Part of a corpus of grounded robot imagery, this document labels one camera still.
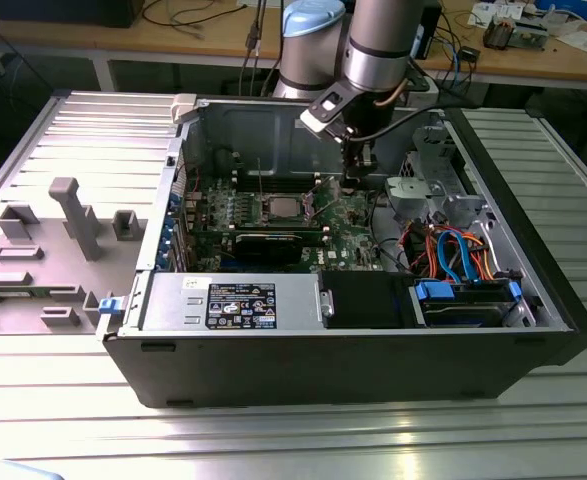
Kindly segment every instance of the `power supply label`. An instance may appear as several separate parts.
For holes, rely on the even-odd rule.
[[[275,284],[210,284],[206,326],[210,330],[277,328]]]

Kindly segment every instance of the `motherboard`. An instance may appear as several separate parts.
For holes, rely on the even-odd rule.
[[[203,178],[176,216],[183,245],[169,255],[169,270],[382,270],[369,229],[371,193],[343,190],[332,176]]]

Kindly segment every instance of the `black computer case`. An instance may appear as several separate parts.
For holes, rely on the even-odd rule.
[[[0,0],[0,20],[128,28],[144,0]]]

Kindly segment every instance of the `sticker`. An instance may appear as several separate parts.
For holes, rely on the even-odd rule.
[[[182,290],[204,290],[209,288],[211,277],[184,277]]]
[[[0,291],[0,298],[12,298],[12,297],[30,297],[29,292],[2,292]]]
[[[201,280],[203,277],[187,278]],[[277,328],[275,284],[219,284],[210,283],[210,278],[206,281],[209,288],[205,322],[207,328],[211,330]]]

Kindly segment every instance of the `workbench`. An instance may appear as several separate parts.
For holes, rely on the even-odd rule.
[[[481,51],[473,81],[509,85],[587,89],[587,53],[550,39],[544,51],[482,47],[482,32],[468,28],[472,0],[444,0],[445,11],[455,33],[465,45]],[[193,0],[172,0],[177,11],[193,5]],[[183,18],[197,19],[236,7],[235,0],[220,0],[204,12]],[[279,51],[279,9],[267,9],[258,66],[270,68]],[[167,22],[166,9],[157,5],[151,18]],[[89,59],[95,68],[100,88],[117,90],[110,62],[132,60],[173,64],[240,66],[246,53],[246,34],[255,9],[246,8],[202,24],[204,39],[173,28],[153,25],[142,18],[128,29],[62,25],[36,22],[0,21],[0,32],[25,55],[50,55]],[[0,52],[10,52],[0,40]],[[441,45],[434,45],[429,58],[421,62],[431,75],[442,75],[450,66]]]

